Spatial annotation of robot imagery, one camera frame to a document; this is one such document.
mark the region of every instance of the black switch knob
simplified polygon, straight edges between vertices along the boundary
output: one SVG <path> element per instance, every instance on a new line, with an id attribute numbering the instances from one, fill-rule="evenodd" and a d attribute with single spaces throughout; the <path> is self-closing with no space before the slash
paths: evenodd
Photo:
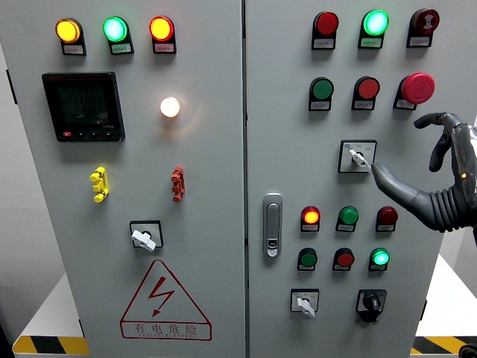
<path id="1" fill-rule="evenodd" d="M 379 300 L 377 295 L 371 294 L 363 298 L 363 305 L 369 311 L 379 311 L 379 306 L 381 306 L 381 301 Z"/>

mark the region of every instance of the green indicator light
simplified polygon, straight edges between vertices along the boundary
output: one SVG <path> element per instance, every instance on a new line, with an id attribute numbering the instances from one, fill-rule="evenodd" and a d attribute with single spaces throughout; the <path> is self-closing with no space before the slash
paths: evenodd
<path id="1" fill-rule="evenodd" d="M 119 17 L 110 17 L 103 24 L 103 31 L 109 41 L 118 43 L 127 35 L 126 22 Z"/>
<path id="2" fill-rule="evenodd" d="M 319 80 L 313 86 L 313 95 L 318 99 L 325 99 L 333 93 L 333 85 L 328 80 Z"/>
<path id="3" fill-rule="evenodd" d="M 301 258 L 301 264 L 306 267 L 311 267 L 317 262 L 317 258 L 314 254 L 304 254 Z"/>
<path id="4" fill-rule="evenodd" d="M 389 253 L 384 248 L 374 250 L 371 257 L 376 265 L 385 265 L 389 261 Z"/>
<path id="5" fill-rule="evenodd" d="M 373 10 L 366 14 L 363 21 L 364 30 L 371 36 L 379 36 L 388 28 L 389 18 L 383 10 Z"/>
<path id="6" fill-rule="evenodd" d="M 353 225 L 359 219 L 358 210 L 355 207 L 345 207 L 341 209 L 339 218 L 343 224 Z"/>

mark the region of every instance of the yellow terminal connector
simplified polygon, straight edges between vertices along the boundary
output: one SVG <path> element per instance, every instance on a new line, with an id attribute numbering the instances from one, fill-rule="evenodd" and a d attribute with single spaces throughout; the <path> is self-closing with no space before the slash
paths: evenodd
<path id="1" fill-rule="evenodd" d="M 99 166 L 89 176 L 89 179 L 93 182 L 92 191 L 97 192 L 94 200 L 96 203 L 101 203 L 110 192 L 110 188 L 107 184 L 106 169 L 102 166 Z"/>

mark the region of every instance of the power meter display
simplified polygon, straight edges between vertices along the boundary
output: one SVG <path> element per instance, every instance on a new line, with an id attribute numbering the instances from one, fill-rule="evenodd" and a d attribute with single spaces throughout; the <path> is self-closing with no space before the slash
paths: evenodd
<path id="1" fill-rule="evenodd" d="M 121 105 L 114 72 L 42 75 L 59 142 L 121 142 Z"/>

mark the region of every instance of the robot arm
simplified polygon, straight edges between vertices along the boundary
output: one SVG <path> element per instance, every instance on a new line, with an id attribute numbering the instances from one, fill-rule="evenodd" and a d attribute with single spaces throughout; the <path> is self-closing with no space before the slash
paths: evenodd
<path id="1" fill-rule="evenodd" d="M 432 230 L 474 227 L 477 242 L 477 128 L 451 113 L 430 113 L 414 122 L 416 128 L 443 125 L 442 137 L 431 155 L 429 170 L 437 172 L 446 152 L 452 152 L 454 185 L 441 192 L 424 192 L 397 179 L 383 165 L 371 166 L 378 188 Z"/>

